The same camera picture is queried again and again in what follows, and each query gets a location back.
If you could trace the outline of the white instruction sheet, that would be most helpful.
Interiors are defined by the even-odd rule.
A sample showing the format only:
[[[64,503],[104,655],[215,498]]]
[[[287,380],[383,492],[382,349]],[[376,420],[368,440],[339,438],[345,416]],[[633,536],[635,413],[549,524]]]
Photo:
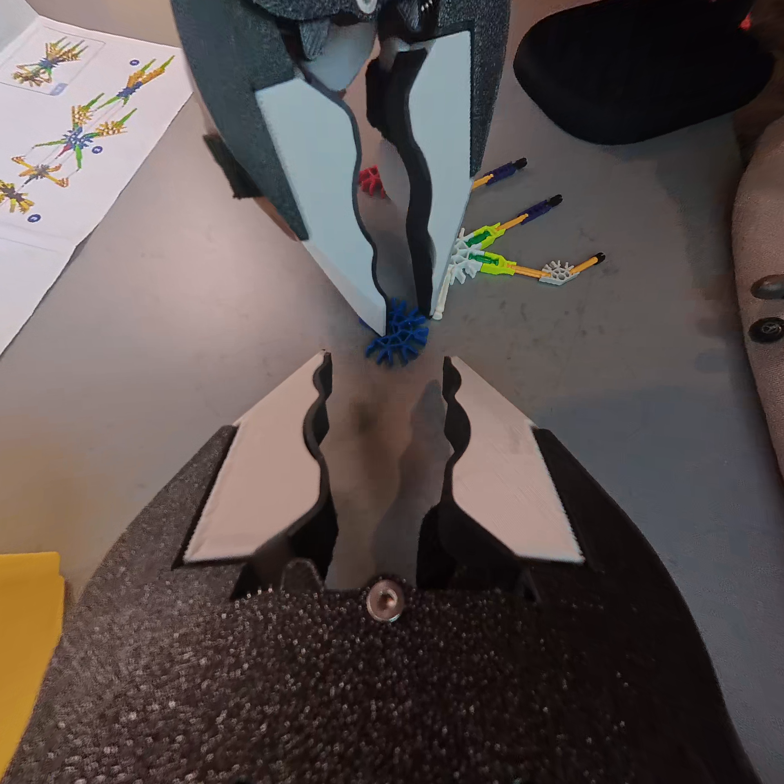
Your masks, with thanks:
[[[2,2],[1,351],[191,93],[180,48]]]

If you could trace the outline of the blue snowflake connector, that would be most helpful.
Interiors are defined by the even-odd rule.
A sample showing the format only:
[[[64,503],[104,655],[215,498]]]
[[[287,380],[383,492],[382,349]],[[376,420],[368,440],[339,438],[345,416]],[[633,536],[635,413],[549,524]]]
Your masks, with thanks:
[[[365,348],[365,357],[374,358],[377,365],[406,366],[418,358],[426,347],[429,328],[426,316],[414,307],[409,309],[404,299],[392,298],[387,312],[386,333],[375,335]]]

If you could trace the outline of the grey desk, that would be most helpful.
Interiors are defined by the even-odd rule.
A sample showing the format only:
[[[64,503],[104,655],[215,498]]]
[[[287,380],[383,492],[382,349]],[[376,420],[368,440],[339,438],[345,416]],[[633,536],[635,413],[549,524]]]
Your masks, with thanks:
[[[55,550],[61,646],[10,782],[702,782],[645,710],[684,633],[581,583],[549,597],[413,588],[461,358],[550,430],[688,603],[762,782],[782,782],[782,484],[735,299],[731,115],[629,147],[565,134],[504,74],[486,162],[530,170],[470,225],[560,193],[499,243],[607,260],[561,289],[479,278],[408,367],[306,252],[232,198],[190,100],[2,357],[2,552]],[[323,596],[234,603],[236,566],[171,568],[229,426],[319,349],[339,522]]]

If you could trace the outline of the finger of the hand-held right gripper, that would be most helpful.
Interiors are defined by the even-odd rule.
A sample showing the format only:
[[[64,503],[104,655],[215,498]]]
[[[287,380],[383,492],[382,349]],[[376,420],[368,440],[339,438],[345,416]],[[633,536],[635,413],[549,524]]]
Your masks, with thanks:
[[[300,77],[257,90],[256,102],[303,220],[305,249],[358,317],[384,336],[388,304],[358,210],[361,143],[352,111]]]
[[[405,234],[420,312],[443,315],[448,265],[472,188],[471,38],[387,38],[367,66],[367,119],[378,167]]]

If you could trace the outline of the yellow plastic bin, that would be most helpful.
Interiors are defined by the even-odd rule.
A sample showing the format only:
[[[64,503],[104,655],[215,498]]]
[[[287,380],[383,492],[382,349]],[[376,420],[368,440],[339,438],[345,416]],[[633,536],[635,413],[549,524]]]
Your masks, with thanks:
[[[60,554],[1,555],[1,776],[60,641],[64,596]]]

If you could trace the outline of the person's beige jacket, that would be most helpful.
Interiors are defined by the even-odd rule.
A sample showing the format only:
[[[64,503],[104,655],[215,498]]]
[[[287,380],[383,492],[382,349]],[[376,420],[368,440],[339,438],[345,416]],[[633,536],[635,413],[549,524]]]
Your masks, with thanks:
[[[783,119],[760,137],[739,184],[732,256],[746,352],[783,472]]]

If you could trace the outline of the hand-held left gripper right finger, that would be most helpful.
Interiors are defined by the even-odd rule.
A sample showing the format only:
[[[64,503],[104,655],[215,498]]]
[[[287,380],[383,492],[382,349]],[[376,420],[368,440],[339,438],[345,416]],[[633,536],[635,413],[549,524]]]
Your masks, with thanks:
[[[452,454],[419,529],[418,588],[528,590],[532,565],[583,566],[532,420],[457,357],[442,393]]]

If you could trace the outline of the multicoloured construction toy model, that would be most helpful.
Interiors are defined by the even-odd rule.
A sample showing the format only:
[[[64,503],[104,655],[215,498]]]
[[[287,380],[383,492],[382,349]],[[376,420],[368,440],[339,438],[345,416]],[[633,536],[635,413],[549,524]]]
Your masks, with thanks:
[[[528,160],[524,157],[506,162],[488,171],[473,182],[472,192],[483,187],[498,184],[502,180],[516,175],[527,164]],[[387,196],[379,169],[375,165],[360,170],[358,186],[361,191],[371,197],[385,198]],[[606,256],[602,252],[598,252],[577,265],[553,260],[541,269],[534,269],[517,264],[500,254],[488,250],[496,240],[503,237],[507,230],[524,223],[530,223],[534,219],[544,216],[562,201],[563,197],[557,194],[524,209],[520,214],[504,223],[499,222],[493,225],[486,225],[469,233],[466,233],[465,229],[461,228],[453,246],[445,281],[442,283],[439,291],[436,309],[432,318],[440,320],[443,317],[451,285],[455,282],[463,284],[466,279],[473,279],[479,273],[494,276],[521,275],[545,285],[561,286],[578,277],[584,271],[603,263]]]

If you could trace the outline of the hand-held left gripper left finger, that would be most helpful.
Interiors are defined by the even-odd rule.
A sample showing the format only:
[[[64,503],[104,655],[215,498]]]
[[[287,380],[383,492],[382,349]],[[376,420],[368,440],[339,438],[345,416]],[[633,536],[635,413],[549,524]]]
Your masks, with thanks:
[[[325,586],[339,533],[321,443],[332,356],[322,350],[234,424],[183,541],[183,566],[240,564],[239,589],[278,589],[289,568]]]

